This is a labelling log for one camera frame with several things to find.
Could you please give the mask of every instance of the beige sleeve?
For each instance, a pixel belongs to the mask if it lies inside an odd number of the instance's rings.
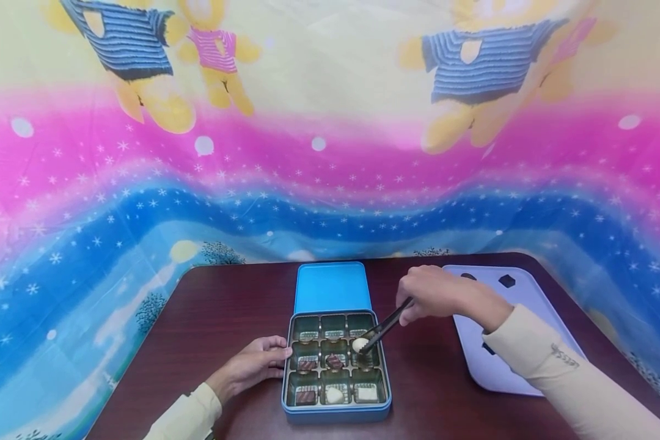
[[[208,384],[182,395],[152,425],[144,440],[205,440],[220,417],[222,405]]]
[[[484,342],[585,440],[660,440],[660,420],[522,305]]]

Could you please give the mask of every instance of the pink striped shirt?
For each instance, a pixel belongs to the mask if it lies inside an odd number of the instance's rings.
[[[199,31],[192,27],[188,38],[199,51],[200,65],[224,73],[236,73],[234,56],[237,51],[237,36],[227,31]],[[221,53],[216,42],[222,43]]]
[[[589,36],[589,32],[592,31],[594,25],[596,24],[596,18],[590,17],[581,20],[577,27],[572,31],[569,37],[563,41],[560,46],[557,48],[552,64],[560,63],[561,61],[570,59],[571,57],[577,55],[577,50],[579,45],[586,40]]]

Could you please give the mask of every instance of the blue tin box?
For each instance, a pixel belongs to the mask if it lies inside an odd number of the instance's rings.
[[[282,406],[289,423],[380,422],[389,415],[392,394],[384,347],[377,344],[359,360],[352,350],[354,338],[376,324],[362,263],[314,263],[298,268],[296,302],[288,326],[293,355],[285,365],[282,386]],[[339,400],[330,400],[329,390]]]

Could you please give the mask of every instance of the blue striped shirt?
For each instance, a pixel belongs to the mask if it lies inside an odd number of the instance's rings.
[[[164,51],[166,21],[173,12],[156,9],[130,9],[101,1],[61,0],[76,27],[88,39],[104,69],[132,81],[155,75],[173,75]],[[100,13],[104,34],[91,31],[84,11]]]
[[[552,34],[567,20],[545,20],[521,27],[478,32],[450,31],[423,37],[426,71],[436,69],[431,101],[454,99],[469,105],[493,101],[517,93],[530,64]],[[481,40],[477,58],[461,60],[464,42]]]

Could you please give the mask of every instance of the left hand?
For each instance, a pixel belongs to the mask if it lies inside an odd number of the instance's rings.
[[[223,405],[234,395],[266,379],[284,376],[285,360],[292,355],[280,336],[257,338],[205,381]]]

